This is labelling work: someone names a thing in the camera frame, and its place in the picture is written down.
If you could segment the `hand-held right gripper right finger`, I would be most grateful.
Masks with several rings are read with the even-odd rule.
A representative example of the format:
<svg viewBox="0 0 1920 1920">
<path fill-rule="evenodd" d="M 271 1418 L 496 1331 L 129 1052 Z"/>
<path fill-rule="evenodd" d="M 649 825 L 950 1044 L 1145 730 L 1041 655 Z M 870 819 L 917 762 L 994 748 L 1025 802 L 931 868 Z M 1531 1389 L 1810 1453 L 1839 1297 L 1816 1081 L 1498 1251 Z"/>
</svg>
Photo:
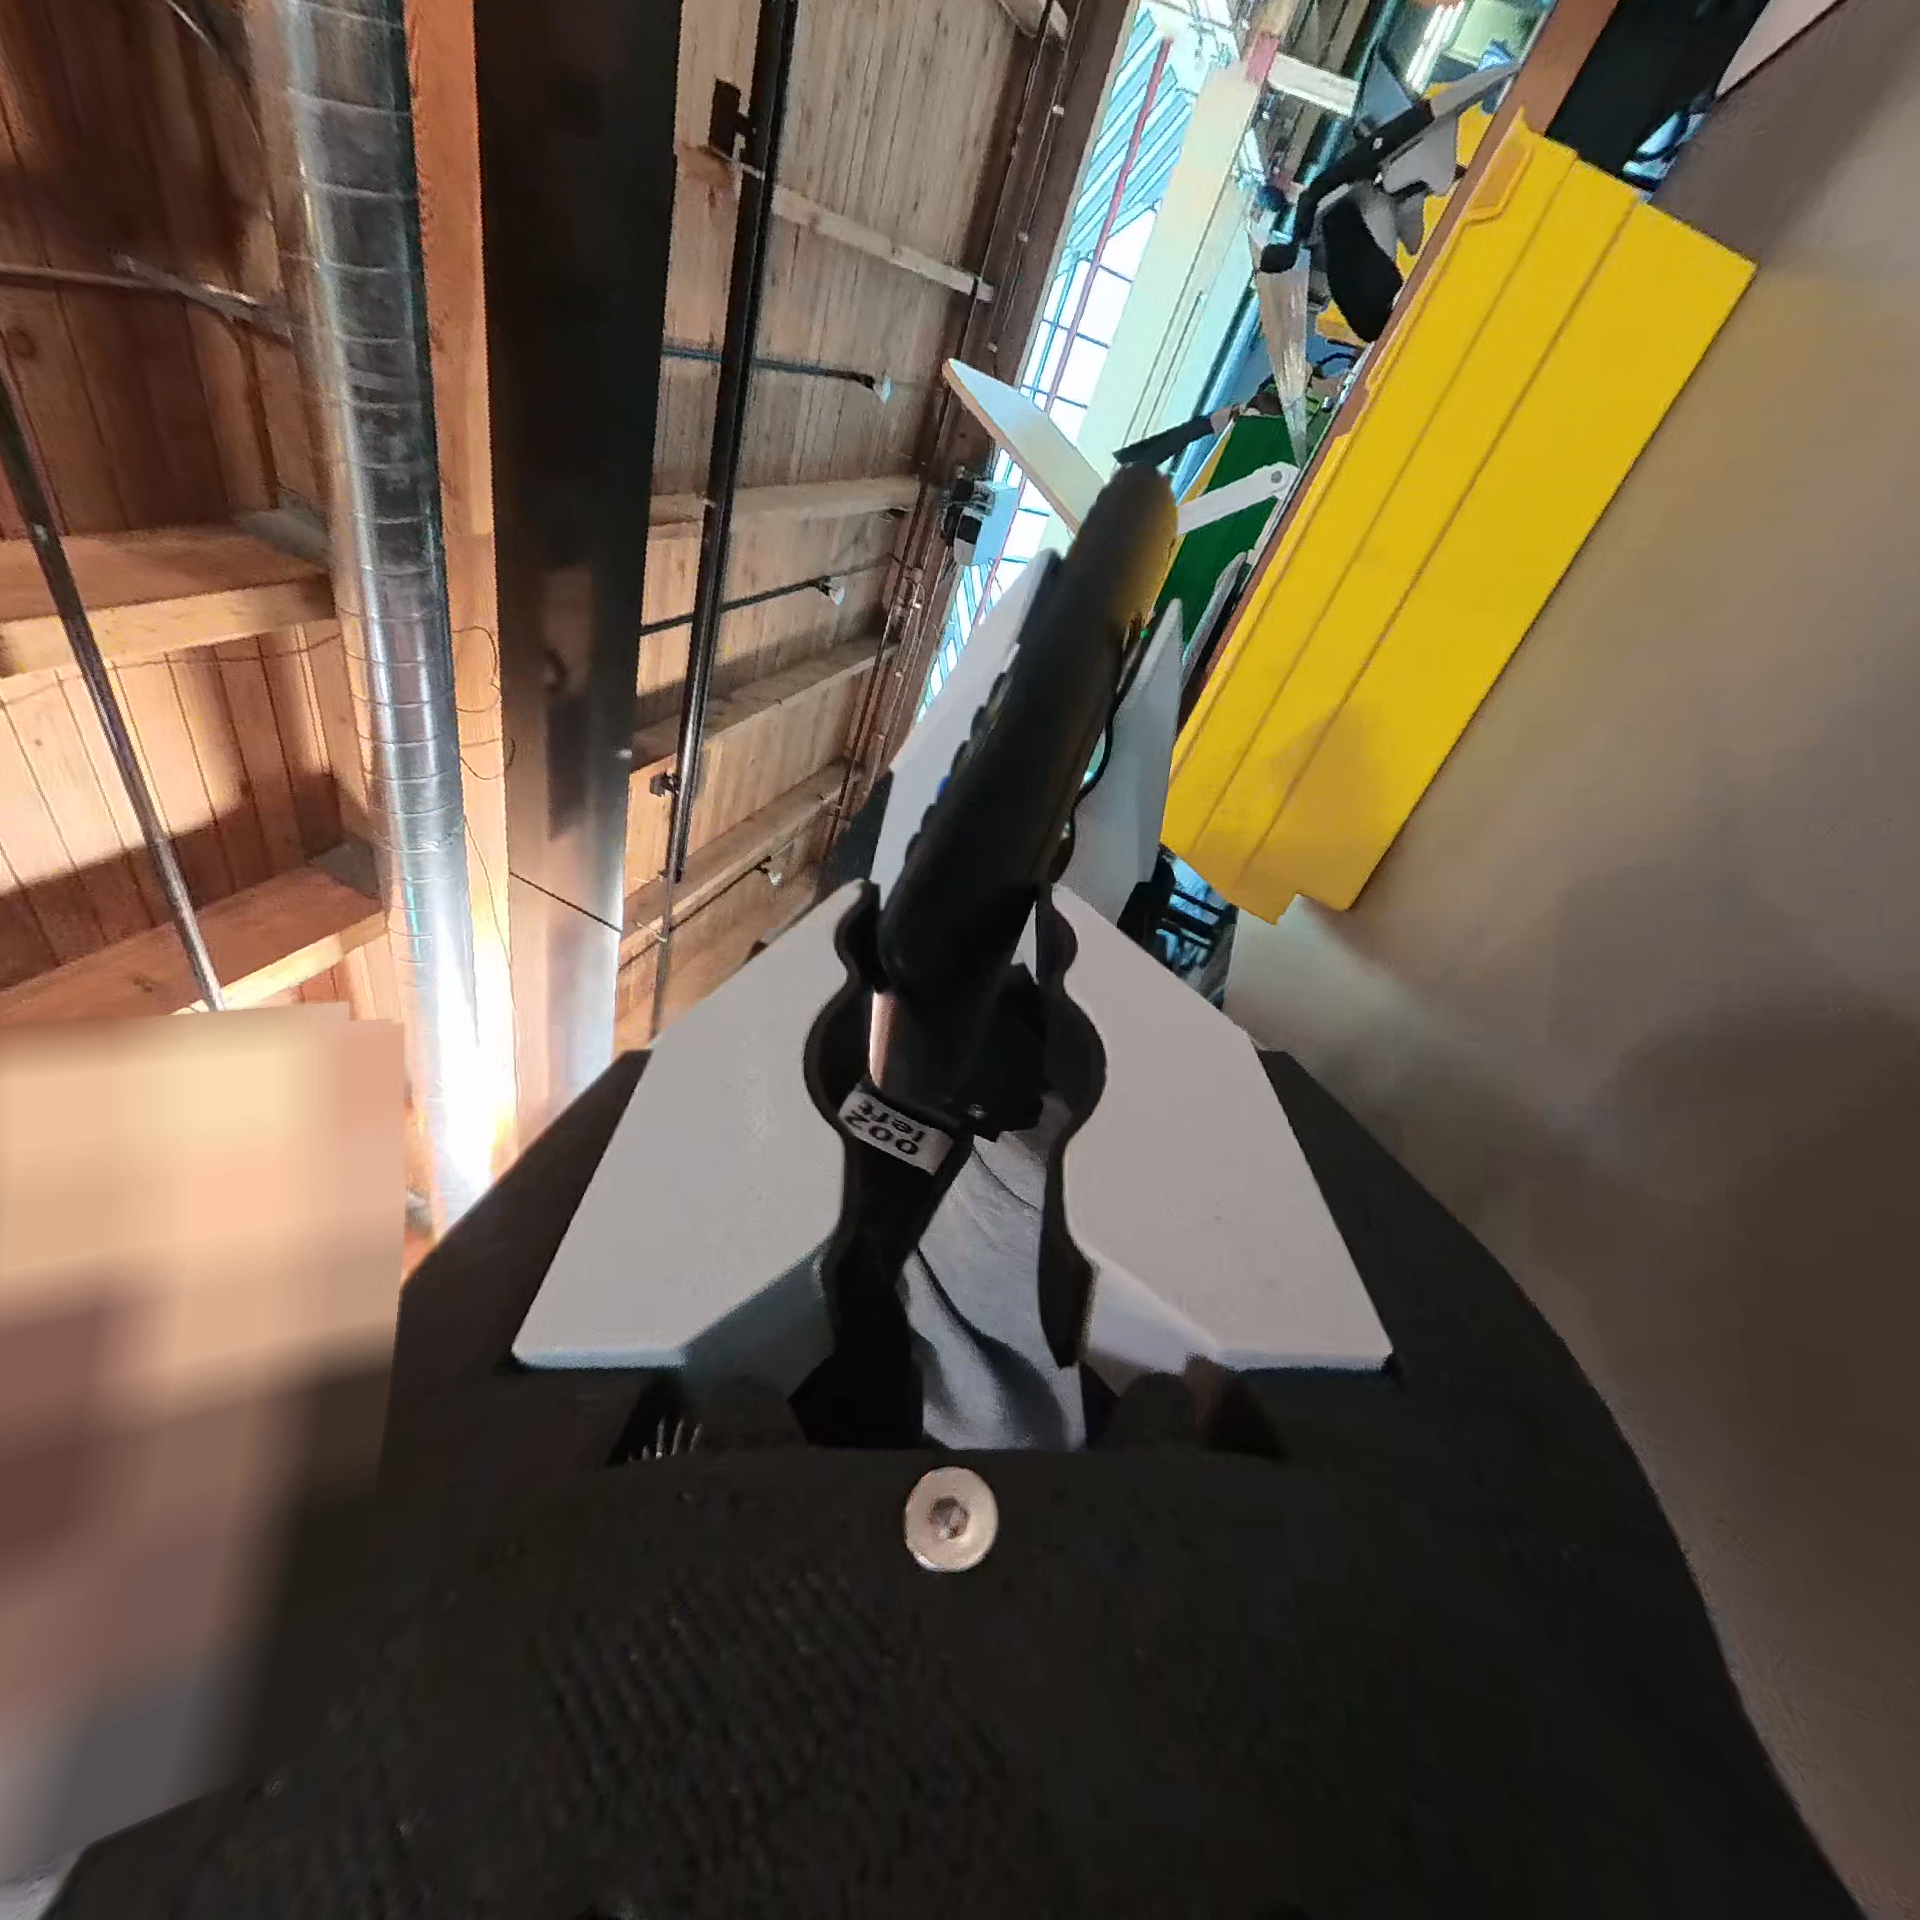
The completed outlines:
<svg viewBox="0 0 1920 1920">
<path fill-rule="evenodd" d="M 1240 1029 L 1067 890 L 1040 909 L 1047 1167 L 1040 1301 L 1097 1374 L 1375 1374 L 1390 1334 Z"/>
</svg>

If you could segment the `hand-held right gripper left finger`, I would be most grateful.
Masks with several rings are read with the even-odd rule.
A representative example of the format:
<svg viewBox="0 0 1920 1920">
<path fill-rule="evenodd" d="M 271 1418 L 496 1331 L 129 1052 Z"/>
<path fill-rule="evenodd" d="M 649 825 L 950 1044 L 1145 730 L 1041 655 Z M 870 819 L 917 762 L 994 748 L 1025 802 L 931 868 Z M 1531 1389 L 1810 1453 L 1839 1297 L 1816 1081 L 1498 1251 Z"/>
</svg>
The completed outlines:
<svg viewBox="0 0 1920 1920">
<path fill-rule="evenodd" d="M 825 1444 L 906 1441 L 906 1113 L 867 1077 L 857 881 L 646 1052 L 512 1339 L 529 1371 L 755 1379 Z"/>
</svg>

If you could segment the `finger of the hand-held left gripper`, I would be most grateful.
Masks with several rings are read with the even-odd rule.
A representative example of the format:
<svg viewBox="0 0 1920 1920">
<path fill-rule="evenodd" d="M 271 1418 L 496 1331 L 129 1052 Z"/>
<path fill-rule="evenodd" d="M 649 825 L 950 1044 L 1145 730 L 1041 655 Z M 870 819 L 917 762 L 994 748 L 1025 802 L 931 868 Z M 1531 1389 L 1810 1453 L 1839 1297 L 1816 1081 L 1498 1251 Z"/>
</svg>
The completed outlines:
<svg viewBox="0 0 1920 1920">
<path fill-rule="evenodd" d="M 1158 862 L 1181 673 L 1184 611 L 1165 607 L 1102 735 L 1093 785 L 1071 814 L 1059 884 L 1113 926 Z"/>
<path fill-rule="evenodd" d="M 1063 556 L 1043 551 L 1008 594 L 970 631 L 947 678 L 914 719 L 890 765 L 872 852 L 877 905 L 886 905 L 923 815 L 939 797 L 954 756 L 967 745 L 975 715 L 1014 662 L 1035 604 L 1054 586 Z"/>
</svg>

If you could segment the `yellow plastic bin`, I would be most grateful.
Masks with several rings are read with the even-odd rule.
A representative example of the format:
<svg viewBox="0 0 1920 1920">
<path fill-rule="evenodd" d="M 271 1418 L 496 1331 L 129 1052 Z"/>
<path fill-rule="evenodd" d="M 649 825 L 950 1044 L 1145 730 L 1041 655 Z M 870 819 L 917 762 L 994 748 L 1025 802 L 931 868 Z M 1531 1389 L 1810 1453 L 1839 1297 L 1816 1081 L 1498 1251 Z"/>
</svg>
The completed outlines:
<svg viewBox="0 0 1920 1920">
<path fill-rule="evenodd" d="M 1358 900 L 1754 271 L 1520 117 L 1487 153 L 1173 753 L 1162 845 L 1261 922 Z"/>
</svg>

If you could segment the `person's left forearm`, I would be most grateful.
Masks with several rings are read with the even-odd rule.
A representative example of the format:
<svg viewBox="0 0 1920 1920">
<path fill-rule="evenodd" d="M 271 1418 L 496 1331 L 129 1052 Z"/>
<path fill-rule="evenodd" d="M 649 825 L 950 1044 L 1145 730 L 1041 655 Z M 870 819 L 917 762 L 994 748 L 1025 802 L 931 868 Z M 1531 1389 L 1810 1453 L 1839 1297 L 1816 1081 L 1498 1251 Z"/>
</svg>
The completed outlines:
<svg viewBox="0 0 1920 1920">
<path fill-rule="evenodd" d="M 1083 1385 L 1040 1323 L 1041 1131 L 974 1143 L 914 1254 L 902 1301 L 926 1438 L 950 1451 L 1075 1451 Z"/>
</svg>

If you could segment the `black and white gripper device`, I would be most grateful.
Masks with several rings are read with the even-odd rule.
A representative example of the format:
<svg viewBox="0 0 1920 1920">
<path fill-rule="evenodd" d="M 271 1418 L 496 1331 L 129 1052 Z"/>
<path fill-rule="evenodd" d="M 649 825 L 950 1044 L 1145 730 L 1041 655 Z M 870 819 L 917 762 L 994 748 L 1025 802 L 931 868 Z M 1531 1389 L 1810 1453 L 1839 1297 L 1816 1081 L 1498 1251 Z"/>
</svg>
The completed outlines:
<svg viewBox="0 0 1920 1920">
<path fill-rule="evenodd" d="M 1406 284 L 1400 255 L 1424 245 L 1426 201 L 1443 199 L 1463 173 L 1459 119 L 1494 105 L 1517 73 L 1517 62 L 1487 63 L 1408 98 L 1377 123 L 1359 123 L 1350 147 L 1293 203 L 1290 234 L 1255 255 L 1258 291 L 1306 265 L 1347 334 L 1375 342 Z"/>
</svg>

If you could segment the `wooden board on white stand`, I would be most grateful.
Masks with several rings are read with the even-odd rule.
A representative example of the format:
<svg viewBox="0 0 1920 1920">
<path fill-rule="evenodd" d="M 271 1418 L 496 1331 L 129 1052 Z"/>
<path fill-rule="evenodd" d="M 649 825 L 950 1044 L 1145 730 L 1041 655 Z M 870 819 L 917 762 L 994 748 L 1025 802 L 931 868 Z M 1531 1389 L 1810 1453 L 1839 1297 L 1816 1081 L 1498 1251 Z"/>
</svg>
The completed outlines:
<svg viewBox="0 0 1920 1920">
<path fill-rule="evenodd" d="M 1081 447 L 1069 443 L 1065 433 L 1016 386 L 1008 386 L 957 358 L 943 361 L 943 385 L 959 398 L 967 414 L 987 429 L 991 443 L 1009 457 L 1024 481 L 1041 494 L 1054 518 L 1069 535 L 1081 531 L 1117 466 L 1155 466 L 1214 435 L 1222 414 L 1235 407 L 1227 404 L 1134 442 L 1117 450 L 1109 469 L 1094 469 Z"/>
</svg>

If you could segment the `green board on white stand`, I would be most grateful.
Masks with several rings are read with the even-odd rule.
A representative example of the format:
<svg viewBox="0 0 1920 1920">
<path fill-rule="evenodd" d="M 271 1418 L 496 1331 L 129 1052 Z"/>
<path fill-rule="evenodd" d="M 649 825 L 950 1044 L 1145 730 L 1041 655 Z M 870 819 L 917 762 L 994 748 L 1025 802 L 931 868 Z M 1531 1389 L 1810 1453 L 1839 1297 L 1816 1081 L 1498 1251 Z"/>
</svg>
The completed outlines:
<svg viewBox="0 0 1920 1920">
<path fill-rule="evenodd" d="M 1218 580 L 1245 561 L 1305 466 L 1302 404 L 1261 391 L 1222 414 L 1178 507 L 1181 539 L 1165 598 L 1200 617 Z"/>
</svg>

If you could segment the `metal ventilation duct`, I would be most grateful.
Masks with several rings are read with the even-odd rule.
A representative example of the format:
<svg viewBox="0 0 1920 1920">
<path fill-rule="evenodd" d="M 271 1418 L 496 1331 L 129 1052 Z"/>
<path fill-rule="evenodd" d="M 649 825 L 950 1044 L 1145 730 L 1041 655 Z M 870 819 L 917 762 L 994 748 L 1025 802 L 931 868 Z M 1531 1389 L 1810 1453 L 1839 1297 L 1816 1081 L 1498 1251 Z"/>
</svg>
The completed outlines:
<svg viewBox="0 0 1920 1920">
<path fill-rule="evenodd" d="M 271 214 L 389 909 L 422 1202 L 493 1179 L 405 10 L 247 5 Z"/>
</svg>

